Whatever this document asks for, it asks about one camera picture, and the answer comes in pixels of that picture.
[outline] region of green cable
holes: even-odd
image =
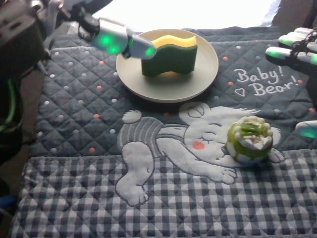
[[[14,85],[12,79],[8,80],[8,87],[9,87],[9,114],[6,118],[3,125],[0,125],[0,133],[3,132],[8,128],[8,124],[10,124],[13,120],[14,113],[15,113],[15,106],[16,106],[16,98],[15,98],[15,92],[14,92]]]

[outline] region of black and white checkered cloth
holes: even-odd
[[[317,237],[317,151],[284,155],[232,185],[156,159],[149,201],[134,208],[114,191],[120,156],[32,158],[10,237]]]

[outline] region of plate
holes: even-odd
[[[142,74],[140,59],[125,59],[122,55],[118,55],[117,73],[124,85],[141,98],[158,103],[187,101],[203,93],[214,81],[219,68],[218,57],[204,38],[186,30],[159,29],[140,34],[150,41],[165,35],[179,38],[196,36],[198,50],[193,72],[189,74],[167,72],[156,77],[145,77]]]

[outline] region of bear's nose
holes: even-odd
[[[224,155],[229,155],[229,152],[225,146],[222,146],[221,150],[222,150]]]

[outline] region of striped clothing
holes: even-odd
[[[163,127],[163,123],[155,118],[144,117],[131,124],[124,124],[118,135],[118,147],[122,147],[130,142],[143,142],[152,152],[154,158],[161,156],[159,152],[156,136]]]

